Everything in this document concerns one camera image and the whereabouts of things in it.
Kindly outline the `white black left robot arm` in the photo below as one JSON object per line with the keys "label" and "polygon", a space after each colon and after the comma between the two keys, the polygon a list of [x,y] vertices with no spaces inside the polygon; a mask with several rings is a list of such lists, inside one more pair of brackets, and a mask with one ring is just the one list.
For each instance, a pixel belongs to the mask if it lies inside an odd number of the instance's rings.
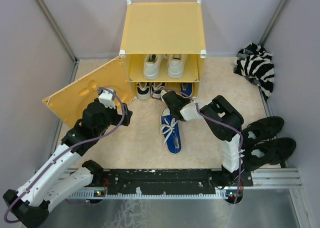
{"label": "white black left robot arm", "polygon": [[39,227],[49,213],[71,194],[85,186],[103,183],[104,169],[93,160],[84,162],[81,168],[63,181],[59,178],[100,139],[112,133],[107,131],[110,126],[113,126],[112,131],[121,125],[129,126],[133,113],[125,103],[120,106],[121,114],[116,106],[107,106],[98,100],[88,104],[82,117],[33,177],[17,190],[8,189],[4,193],[3,199],[7,205],[5,222],[11,223],[8,214],[12,213],[26,227]]}

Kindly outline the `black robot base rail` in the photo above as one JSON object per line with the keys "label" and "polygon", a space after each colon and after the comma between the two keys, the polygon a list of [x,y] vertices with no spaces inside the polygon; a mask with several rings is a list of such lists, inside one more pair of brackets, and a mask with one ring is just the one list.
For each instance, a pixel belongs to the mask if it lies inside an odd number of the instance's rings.
{"label": "black robot base rail", "polygon": [[106,169],[99,180],[74,192],[70,199],[226,199],[252,187],[250,172],[240,180],[221,169]]}

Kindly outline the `black white canvas shoe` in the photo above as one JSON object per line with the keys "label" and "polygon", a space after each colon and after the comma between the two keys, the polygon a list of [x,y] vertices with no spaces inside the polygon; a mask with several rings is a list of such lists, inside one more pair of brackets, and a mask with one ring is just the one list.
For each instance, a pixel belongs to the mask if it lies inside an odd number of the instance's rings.
{"label": "black white canvas shoe", "polygon": [[160,99],[162,88],[164,88],[165,86],[166,86],[166,84],[164,82],[151,83],[150,84],[150,96],[154,99]]}
{"label": "black white canvas shoe", "polygon": [[150,83],[148,82],[138,82],[137,83],[137,98],[141,100],[146,100],[150,97]]}

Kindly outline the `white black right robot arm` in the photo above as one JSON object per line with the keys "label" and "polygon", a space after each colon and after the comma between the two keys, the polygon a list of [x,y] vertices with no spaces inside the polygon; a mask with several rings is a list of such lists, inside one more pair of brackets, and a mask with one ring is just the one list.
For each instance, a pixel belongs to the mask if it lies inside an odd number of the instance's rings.
{"label": "white black right robot arm", "polygon": [[160,99],[165,102],[170,115],[176,121],[204,120],[213,135],[221,141],[223,154],[221,186],[241,185],[243,171],[242,115],[227,101],[218,95],[209,103],[199,103],[186,94],[177,94],[176,90],[164,89]]}

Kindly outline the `blue canvas shoe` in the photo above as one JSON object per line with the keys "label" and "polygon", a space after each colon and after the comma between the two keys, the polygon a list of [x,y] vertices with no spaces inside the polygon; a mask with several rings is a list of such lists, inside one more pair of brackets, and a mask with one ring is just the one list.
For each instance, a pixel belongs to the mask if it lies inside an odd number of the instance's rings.
{"label": "blue canvas shoe", "polygon": [[169,153],[179,154],[182,148],[179,122],[170,114],[169,108],[165,108],[161,114],[160,133],[164,138],[163,145],[167,147]]}
{"label": "blue canvas shoe", "polygon": [[189,97],[193,94],[193,84],[192,83],[180,83],[180,91]]}

